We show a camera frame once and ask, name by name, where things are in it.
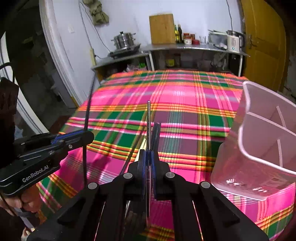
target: wooden cutting board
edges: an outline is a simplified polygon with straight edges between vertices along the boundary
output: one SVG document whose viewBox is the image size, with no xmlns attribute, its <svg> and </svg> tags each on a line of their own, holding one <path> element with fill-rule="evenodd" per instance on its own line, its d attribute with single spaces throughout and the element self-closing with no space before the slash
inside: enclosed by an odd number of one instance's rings
<svg viewBox="0 0 296 241">
<path fill-rule="evenodd" d="M 175 25 L 172 14 L 149 16 L 152 44 L 175 44 Z"/>
</svg>

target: white kettle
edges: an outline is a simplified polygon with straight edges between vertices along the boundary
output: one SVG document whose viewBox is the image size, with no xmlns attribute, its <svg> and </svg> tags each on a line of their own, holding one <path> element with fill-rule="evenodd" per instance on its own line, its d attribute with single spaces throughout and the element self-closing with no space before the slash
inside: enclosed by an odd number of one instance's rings
<svg viewBox="0 0 296 241">
<path fill-rule="evenodd" d="M 240 48 L 245 45 L 245 37 L 242 33 L 228 30 L 227 31 L 227 50 L 235 53 L 240 52 Z"/>
</svg>

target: plastic storage box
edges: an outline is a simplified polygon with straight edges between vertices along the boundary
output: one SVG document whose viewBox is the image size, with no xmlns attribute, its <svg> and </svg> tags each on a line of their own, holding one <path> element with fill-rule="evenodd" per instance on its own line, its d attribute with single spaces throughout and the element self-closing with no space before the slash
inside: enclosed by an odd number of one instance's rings
<svg viewBox="0 0 296 241">
<path fill-rule="evenodd" d="M 296 105 L 256 83 L 243 83 L 233 126 L 219 147 L 211 183 L 265 200 L 296 181 Z"/>
</svg>

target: white door frame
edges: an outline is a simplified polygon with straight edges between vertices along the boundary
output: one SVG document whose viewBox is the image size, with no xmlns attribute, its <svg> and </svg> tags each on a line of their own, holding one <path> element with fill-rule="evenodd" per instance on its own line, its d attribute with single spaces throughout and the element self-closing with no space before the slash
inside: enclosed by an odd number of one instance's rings
<svg viewBox="0 0 296 241">
<path fill-rule="evenodd" d="M 6 33 L 4 33 L 0 42 L 0 64 L 7 62 L 9 62 L 9 57 L 6 46 Z M 3 68 L 2 70 L 0 70 L 0 76 L 12 80 L 12 68 L 10 66 Z M 25 122 L 28 124 L 28 126 L 36 134 L 48 132 L 47 128 L 42 124 L 42 122 L 32 110 L 21 89 L 19 90 L 19 94 L 17 97 L 17 110 L 22 118 L 25 120 Z"/>
<path fill-rule="evenodd" d="M 44 36 L 54 64 L 68 93 L 79 107 L 84 101 L 73 81 L 74 71 L 59 34 L 52 0 L 39 0 L 39 10 Z"/>
</svg>

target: light switch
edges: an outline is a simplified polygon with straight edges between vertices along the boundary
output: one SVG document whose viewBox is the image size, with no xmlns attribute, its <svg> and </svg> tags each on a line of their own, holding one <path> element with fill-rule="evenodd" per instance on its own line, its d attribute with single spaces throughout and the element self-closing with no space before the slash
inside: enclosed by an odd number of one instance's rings
<svg viewBox="0 0 296 241">
<path fill-rule="evenodd" d="M 71 24 L 68 25 L 68 31 L 69 31 L 69 33 L 74 33 L 75 32 L 74 28 L 73 28 L 73 26 Z"/>
</svg>

